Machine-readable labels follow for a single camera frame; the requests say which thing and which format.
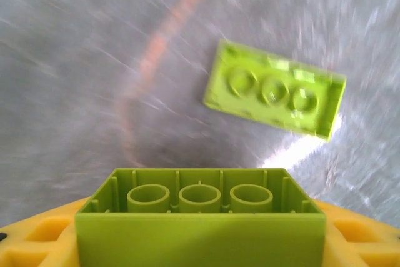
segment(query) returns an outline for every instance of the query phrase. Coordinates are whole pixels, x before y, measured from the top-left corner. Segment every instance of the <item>gray metal surface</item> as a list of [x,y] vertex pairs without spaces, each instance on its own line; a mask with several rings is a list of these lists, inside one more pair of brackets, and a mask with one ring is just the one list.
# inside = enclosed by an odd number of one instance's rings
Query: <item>gray metal surface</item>
[[[285,167],[400,227],[400,0],[0,0],[0,226],[117,167]],[[220,38],[348,77],[333,139],[201,103]]]

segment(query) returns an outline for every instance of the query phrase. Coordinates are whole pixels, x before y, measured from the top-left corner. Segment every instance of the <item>yellow plastic base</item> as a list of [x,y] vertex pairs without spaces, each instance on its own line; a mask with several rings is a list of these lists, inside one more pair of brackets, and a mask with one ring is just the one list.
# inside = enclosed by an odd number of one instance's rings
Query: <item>yellow plastic base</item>
[[[74,215],[87,198],[0,229],[1,267],[79,267]],[[327,215],[322,267],[400,267],[400,230],[317,201]]]

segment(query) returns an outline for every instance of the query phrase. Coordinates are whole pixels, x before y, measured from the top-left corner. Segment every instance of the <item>lego brick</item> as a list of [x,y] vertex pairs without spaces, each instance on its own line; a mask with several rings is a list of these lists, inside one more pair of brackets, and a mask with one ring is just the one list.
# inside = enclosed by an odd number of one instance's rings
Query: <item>lego brick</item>
[[320,267],[325,226],[285,169],[117,169],[76,214],[81,267]]
[[329,140],[346,77],[229,41],[219,45],[206,106]]

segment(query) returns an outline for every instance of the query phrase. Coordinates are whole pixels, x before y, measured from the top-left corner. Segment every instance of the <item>orange smudge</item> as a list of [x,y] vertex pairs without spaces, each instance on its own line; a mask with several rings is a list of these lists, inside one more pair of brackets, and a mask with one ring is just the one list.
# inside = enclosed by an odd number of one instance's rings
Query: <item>orange smudge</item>
[[169,12],[157,33],[150,40],[144,56],[140,62],[139,69],[143,81],[136,88],[128,87],[126,93],[121,96],[116,104],[117,114],[119,115],[123,130],[123,148],[127,159],[135,166],[142,167],[134,157],[133,153],[133,125],[129,118],[130,107],[142,93],[149,90],[154,82],[154,75],[159,66],[159,62],[168,48],[168,42],[179,29],[181,29],[193,13],[201,0],[179,0]]

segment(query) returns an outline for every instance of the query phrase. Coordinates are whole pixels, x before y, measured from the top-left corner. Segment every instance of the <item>lime green lego brick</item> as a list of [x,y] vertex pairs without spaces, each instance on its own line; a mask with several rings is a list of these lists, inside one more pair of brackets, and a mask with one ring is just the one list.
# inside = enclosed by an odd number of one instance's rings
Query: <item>lime green lego brick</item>
[[346,77],[229,41],[219,45],[206,106],[330,140]]
[[81,267],[320,267],[325,227],[285,169],[117,169],[76,214]]

